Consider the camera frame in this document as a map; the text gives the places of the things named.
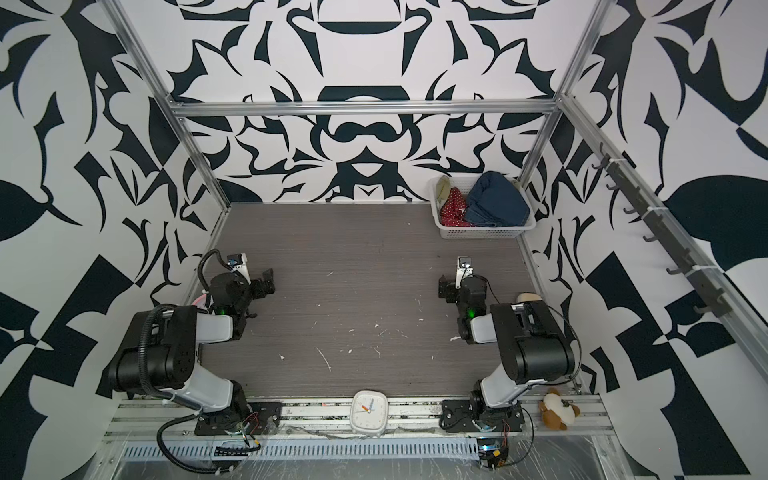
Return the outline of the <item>red polka dot skirt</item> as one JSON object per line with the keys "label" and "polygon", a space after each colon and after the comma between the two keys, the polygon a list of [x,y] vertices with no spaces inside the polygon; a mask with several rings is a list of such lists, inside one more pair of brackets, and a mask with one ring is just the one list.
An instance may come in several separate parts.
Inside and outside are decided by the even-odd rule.
{"label": "red polka dot skirt", "polygon": [[440,224],[445,227],[471,228],[473,224],[465,219],[467,203],[461,191],[452,187],[446,201],[439,210]]}

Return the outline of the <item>brown plush toy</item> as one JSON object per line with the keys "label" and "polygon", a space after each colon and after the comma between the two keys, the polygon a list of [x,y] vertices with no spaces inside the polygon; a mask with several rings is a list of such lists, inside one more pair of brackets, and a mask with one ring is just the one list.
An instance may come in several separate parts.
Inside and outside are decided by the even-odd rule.
{"label": "brown plush toy", "polygon": [[539,402],[539,410],[543,424],[555,431],[568,430],[581,415],[580,408],[564,399],[554,387],[550,387]]}

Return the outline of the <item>aluminium frame crossbar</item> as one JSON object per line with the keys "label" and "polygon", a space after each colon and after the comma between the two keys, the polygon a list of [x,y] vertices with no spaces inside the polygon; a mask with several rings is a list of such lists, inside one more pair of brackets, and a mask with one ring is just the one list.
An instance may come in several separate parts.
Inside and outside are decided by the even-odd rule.
{"label": "aluminium frame crossbar", "polygon": [[183,118],[256,115],[537,114],[549,113],[555,106],[555,101],[551,99],[170,103],[174,115]]}

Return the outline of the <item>white square clock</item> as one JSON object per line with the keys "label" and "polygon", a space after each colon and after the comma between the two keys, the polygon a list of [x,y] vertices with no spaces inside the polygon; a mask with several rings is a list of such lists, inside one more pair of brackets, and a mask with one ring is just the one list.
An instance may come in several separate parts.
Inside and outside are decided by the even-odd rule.
{"label": "white square clock", "polygon": [[386,429],[388,418],[389,400],[383,393],[361,390],[354,395],[349,415],[354,433],[380,436]]}

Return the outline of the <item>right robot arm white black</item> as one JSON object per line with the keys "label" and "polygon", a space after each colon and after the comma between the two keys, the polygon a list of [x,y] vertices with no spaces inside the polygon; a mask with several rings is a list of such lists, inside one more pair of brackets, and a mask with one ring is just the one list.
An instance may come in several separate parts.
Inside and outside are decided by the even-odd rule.
{"label": "right robot arm white black", "polygon": [[513,303],[489,305],[489,292],[481,276],[438,280],[438,297],[457,308],[459,338],[498,347],[499,365],[470,395],[475,420],[510,409],[536,386],[569,381],[577,371],[571,342],[540,297],[520,295]]}

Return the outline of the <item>white plastic laundry basket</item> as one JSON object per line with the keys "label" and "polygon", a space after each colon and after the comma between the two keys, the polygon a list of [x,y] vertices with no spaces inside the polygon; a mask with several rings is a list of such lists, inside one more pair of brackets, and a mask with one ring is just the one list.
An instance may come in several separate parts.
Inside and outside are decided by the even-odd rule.
{"label": "white plastic laundry basket", "polygon": [[529,207],[529,215],[522,226],[514,227],[454,227],[443,225],[440,221],[439,209],[437,205],[437,187],[442,178],[450,181],[452,187],[456,187],[463,195],[466,195],[480,178],[480,174],[457,173],[451,176],[440,175],[431,178],[426,187],[427,199],[429,201],[433,223],[438,229],[440,236],[445,240],[477,240],[477,239],[514,239],[519,235],[533,230],[537,225],[534,216],[534,209],[531,205],[528,194],[520,186],[519,182],[513,177],[507,177],[507,180],[521,194],[525,204]]}

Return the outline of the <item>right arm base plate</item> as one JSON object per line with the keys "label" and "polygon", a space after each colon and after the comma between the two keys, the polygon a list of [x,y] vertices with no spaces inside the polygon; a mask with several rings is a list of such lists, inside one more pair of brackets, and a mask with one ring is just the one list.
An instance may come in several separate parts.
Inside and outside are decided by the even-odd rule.
{"label": "right arm base plate", "polygon": [[502,433],[521,432],[525,415],[520,406],[488,409],[468,399],[443,400],[439,428],[448,433]]}

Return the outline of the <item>blue denim skirt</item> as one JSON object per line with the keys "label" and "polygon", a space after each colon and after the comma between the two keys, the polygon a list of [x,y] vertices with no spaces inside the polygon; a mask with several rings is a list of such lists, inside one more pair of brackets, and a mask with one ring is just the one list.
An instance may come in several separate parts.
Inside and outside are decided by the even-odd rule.
{"label": "blue denim skirt", "polygon": [[522,227],[530,207],[519,189],[499,172],[483,173],[466,196],[464,220],[476,227]]}

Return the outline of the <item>grey wall hook rack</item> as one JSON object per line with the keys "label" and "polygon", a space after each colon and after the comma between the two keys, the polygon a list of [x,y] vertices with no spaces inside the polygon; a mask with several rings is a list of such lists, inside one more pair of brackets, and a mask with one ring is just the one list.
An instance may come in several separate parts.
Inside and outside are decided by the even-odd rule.
{"label": "grey wall hook rack", "polygon": [[726,299],[725,288],[715,280],[718,268],[695,250],[693,240],[670,209],[650,191],[629,160],[611,155],[603,142],[599,144],[599,155],[601,160],[595,168],[605,171],[611,179],[608,189],[622,193],[629,202],[624,213],[639,219],[650,231],[643,240],[656,242],[664,249],[673,262],[666,272],[684,277],[702,300],[703,305],[694,310],[718,318],[730,314],[733,307]]}

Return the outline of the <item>olive green skirt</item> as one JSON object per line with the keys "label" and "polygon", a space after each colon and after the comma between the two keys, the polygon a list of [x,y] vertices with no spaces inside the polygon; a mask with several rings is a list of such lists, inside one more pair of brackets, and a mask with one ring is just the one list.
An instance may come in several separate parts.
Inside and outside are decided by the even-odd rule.
{"label": "olive green skirt", "polygon": [[437,179],[434,187],[435,205],[438,211],[442,209],[450,198],[452,189],[451,179],[448,176],[441,176]]}

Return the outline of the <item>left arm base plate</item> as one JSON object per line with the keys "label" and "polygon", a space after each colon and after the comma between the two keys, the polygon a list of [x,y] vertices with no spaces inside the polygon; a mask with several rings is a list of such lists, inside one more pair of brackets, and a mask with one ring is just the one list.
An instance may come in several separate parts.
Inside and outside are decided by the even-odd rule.
{"label": "left arm base plate", "polygon": [[265,435],[275,431],[281,422],[283,404],[277,401],[250,402],[239,411],[228,408],[215,413],[204,413],[197,421],[196,436]]}

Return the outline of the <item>green circuit board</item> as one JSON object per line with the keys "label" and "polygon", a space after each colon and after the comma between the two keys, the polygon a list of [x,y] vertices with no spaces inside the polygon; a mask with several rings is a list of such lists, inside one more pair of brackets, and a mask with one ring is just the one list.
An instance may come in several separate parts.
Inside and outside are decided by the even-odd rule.
{"label": "green circuit board", "polygon": [[509,447],[501,437],[477,440],[478,462],[481,468],[496,470],[503,467],[508,459]]}

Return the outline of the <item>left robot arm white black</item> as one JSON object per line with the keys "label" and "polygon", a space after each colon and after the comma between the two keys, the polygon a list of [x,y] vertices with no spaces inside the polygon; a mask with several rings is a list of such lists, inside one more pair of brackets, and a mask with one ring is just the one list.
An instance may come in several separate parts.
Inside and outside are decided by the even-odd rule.
{"label": "left robot arm white black", "polygon": [[203,367],[203,345],[242,338],[256,316],[251,304],[276,291],[269,268],[250,275],[247,255],[202,255],[196,274],[202,300],[187,305],[159,304],[136,313],[107,367],[113,391],[145,395],[188,408],[202,417],[237,422],[251,414],[242,386]]}

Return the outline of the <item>aluminium frame rail front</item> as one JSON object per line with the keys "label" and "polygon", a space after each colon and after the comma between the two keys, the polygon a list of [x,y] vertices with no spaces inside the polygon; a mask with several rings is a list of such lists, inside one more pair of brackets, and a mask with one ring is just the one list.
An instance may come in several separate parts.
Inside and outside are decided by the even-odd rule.
{"label": "aluminium frame rail front", "polygon": [[[506,420],[510,427],[513,423],[528,420],[530,413],[535,428],[544,429],[544,435],[554,435],[557,431],[544,426],[540,403],[544,401],[545,391],[533,392],[534,395],[524,395],[518,399],[520,412],[512,413],[511,420]],[[366,435],[353,428],[384,427],[383,434],[414,433],[443,435],[449,434],[440,425],[450,427],[450,434],[481,435],[484,430],[478,430],[470,418],[468,400],[464,398],[438,397],[387,397],[387,419],[384,420],[384,402],[372,400],[371,394],[363,394],[363,400],[353,398],[288,398],[288,399],[256,399],[252,406],[254,416],[258,420],[245,420],[244,427],[214,427],[207,426],[203,420],[190,420],[170,426],[168,438],[181,439],[194,436],[218,439],[260,437],[264,435],[304,435],[323,437],[333,436],[346,438]],[[569,425],[562,434],[572,435],[611,435],[614,434],[613,424],[599,396],[595,395],[563,395],[562,399],[573,404],[580,410],[580,415]],[[188,415],[190,411],[175,405],[165,405],[160,400],[126,400],[123,401],[107,427],[104,440],[118,438],[133,438],[134,440],[152,440],[157,430],[166,422]]]}

